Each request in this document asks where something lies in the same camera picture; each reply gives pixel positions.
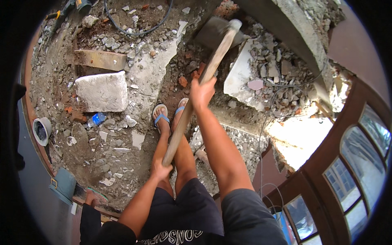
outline wooden handle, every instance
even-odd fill
[[[212,56],[211,61],[208,63],[207,67],[204,69],[203,74],[200,77],[200,85],[211,80],[218,68],[220,62],[222,61],[223,57],[229,50],[234,36],[237,34],[238,30],[229,29],[226,32],[225,37],[223,38],[221,44],[219,45],[218,49],[215,51],[214,55]],[[189,100],[187,105],[185,106],[184,111],[182,112],[180,121],[178,122],[177,128],[173,133],[172,139],[170,144],[167,148],[165,157],[163,158],[162,164],[163,166],[169,166],[174,158],[174,154],[177,151],[178,145],[180,144],[181,138],[184,135],[185,129],[189,121],[191,120],[193,114],[193,105],[192,101]]]

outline bucket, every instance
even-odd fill
[[[56,177],[50,179],[49,189],[68,205],[72,205],[72,197],[75,191],[76,180],[65,168],[60,168]]]
[[[47,117],[36,118],[33,121],[33,134],[38,144],[46,146],[52,133],[52,125]]]

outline black shorts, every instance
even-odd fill
[[[176,200],[162,188],[155,190],[151,209],[139,240],[165,230],[202,230],[223,236],[223,222],[214,199],[197,178],[189,180]]]

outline gray bucket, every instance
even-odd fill
[[[72,197],[75,191],[76,180],[65,168],[60,168],[56,177],[50,179],[49,189],[68,205],[72,205]]]

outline plastic water bottle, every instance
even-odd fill
[[[87,125],[92,128],[99,125],[106,119],[106,113],[98,112],[87,122]]]

